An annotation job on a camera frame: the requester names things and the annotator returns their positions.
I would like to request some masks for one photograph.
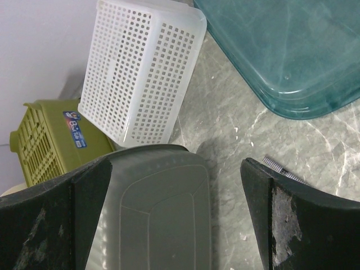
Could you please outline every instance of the storage bin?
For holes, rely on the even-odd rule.
[[[109,139],[77,112],[78,100],[39,100],[28,107],[10,150],[28,187],[67,173],[114,150]]]
[[[120,146],[168,143],[205,31],[187,4],[99,1],[79,112]]]

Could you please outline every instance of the gray stone surface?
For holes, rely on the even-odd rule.
[[[262,269],[240,178],[241,160],[270,155],[319,190],[360,198],[360,102],[309,121],[258,100],[206,34],[171,143],[211,166],[214,269]]]

